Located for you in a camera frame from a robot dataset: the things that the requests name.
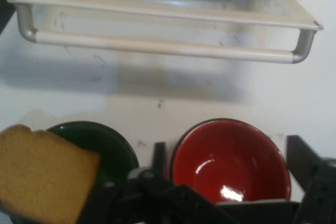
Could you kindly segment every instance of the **red bowl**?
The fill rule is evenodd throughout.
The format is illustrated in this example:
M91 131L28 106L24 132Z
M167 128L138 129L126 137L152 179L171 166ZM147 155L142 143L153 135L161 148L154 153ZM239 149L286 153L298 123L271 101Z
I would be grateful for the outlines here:
M214 204L290 198L279 149L260 130L231 119L212 119L188 130L174 151L170 176Z

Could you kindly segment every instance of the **white countertop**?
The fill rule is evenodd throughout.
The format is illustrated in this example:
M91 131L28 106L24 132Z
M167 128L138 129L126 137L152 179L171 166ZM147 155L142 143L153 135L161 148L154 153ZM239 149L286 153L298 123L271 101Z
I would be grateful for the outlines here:
M325 29L297 65L37 45L20 36L14 15L0 36L0 129L96 121L120 132L147 165L153 143L171 150L192 125L233 118L280 142L301 135L336 157L336 2L298 1ZM270 30L264 40L285 45L288 35Z

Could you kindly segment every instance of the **metal handle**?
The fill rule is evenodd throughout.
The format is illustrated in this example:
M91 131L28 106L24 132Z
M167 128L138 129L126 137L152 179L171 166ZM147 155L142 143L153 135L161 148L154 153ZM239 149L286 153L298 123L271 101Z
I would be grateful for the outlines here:
M315 30L300 30L298 43L294 51L194 45L168 41L162 42L157 40L38 30L34 27L31 6L28 4L16 4L15 7L17 10L19 31L25 39L31 42L151 54L276 63L299 63L308 56L316 33Z

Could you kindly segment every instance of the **stain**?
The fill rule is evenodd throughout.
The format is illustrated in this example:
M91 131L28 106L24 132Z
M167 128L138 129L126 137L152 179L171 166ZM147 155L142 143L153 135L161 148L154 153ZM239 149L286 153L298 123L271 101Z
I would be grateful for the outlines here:
M240 45L241 46L241 41L240 41L240 39L237 37L237 35L234 35L233 36L234 38L235 38L235 40L236 40L236 42L238 43L238 45Z
M157 104L157 107L158 109L162 107L162 104L163 104L164 100L159 100L158 104Z
M102 63L101 67L105 67L106 62L103 60L103 58L101 58L99 55L93 55L93 58L100 61Z
M137 147L146 147L146 143L139 140L138 143L137 143Z
M64 48L69 53L69 55L72 55L72 52L70 51L70 49L67 46L64 46Z
M101 81L101 76L93 76L90 80L90 82L98 82Z
M64 23L63 23L63 17L64 17L64 12L60 12L59 13L59 20L60 20L60 23L61 23L61 28L63 31L65 31L65 27L64 27Z

